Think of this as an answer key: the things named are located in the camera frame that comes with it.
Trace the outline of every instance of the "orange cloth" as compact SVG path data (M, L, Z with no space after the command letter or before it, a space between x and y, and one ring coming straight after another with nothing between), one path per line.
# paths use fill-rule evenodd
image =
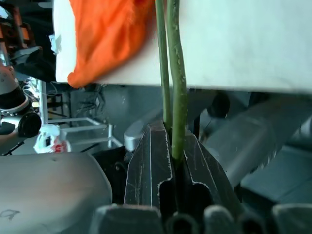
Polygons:
M92 83L143 45L155 0L70 0L76 26L77 61L68 83Z

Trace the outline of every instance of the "plant stem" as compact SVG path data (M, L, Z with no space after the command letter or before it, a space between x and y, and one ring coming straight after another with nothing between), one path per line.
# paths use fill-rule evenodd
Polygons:
M159 60L160 60L160 76L162 86L163 118L165 128L168 134L171 135L172 115L170 104L167 39L166 39L163 0L156 0L156 15L157 15L157 35L158 35Z
M167 30L171 75L174 85L172 158L177 166L183 161L187 120L187 89L179 28L180 0L167 0Z

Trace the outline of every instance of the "white plastic bag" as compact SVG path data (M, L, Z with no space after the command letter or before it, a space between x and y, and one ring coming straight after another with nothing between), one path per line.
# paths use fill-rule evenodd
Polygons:
M34 145L37 154L71 152L71 145L66 140L66 132L58 125L45 124L40 129Z

